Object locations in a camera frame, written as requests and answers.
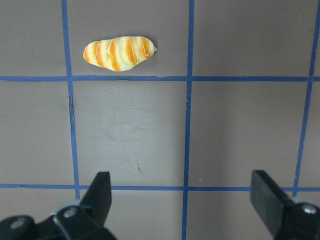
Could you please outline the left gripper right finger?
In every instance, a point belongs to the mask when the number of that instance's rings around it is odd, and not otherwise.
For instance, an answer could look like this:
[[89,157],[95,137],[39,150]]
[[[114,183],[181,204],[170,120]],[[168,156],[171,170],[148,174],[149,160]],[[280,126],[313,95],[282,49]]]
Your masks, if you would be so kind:
[[320,238],[320,207],[290,197],[264,170],[251,172],[250,202],[274,240]]

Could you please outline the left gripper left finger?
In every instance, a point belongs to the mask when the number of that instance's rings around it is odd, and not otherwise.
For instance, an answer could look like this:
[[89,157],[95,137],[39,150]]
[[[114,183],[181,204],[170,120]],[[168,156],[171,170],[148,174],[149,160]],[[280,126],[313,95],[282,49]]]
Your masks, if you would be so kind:
[[2,240],[115,240],[104,227],[112,203],[110,173],[98,172],[83,198],[65,204],[42,222],[15,215],[0,222]]

